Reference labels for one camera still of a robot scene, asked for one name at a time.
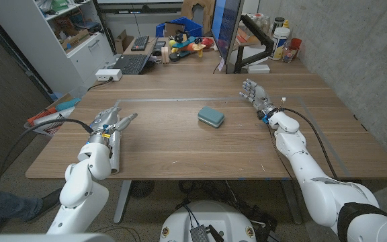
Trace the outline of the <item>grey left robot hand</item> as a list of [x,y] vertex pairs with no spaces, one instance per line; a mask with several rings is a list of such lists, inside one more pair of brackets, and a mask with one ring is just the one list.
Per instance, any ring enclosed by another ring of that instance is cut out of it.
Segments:
[[137,117],[137,113],[133,113],[121,120],[118,119],[118,113],[122,108],[120,106],[108,108],[100,112],[95,120],[91,123],[93,132],[89,135],[89,143],[104,144],[104,134],[113,134],[115,131],[122,131]]

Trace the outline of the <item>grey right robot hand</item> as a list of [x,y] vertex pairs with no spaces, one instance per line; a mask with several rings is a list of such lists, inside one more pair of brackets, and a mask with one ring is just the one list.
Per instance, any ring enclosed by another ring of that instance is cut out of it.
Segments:
[[258,83],[251,79],[246,79],[242,85],[245,92],[240,92],[240,96],[253,104],[257,111],[258,119],[268,119],[278,111],[278,108],[271,102],[268,93]]

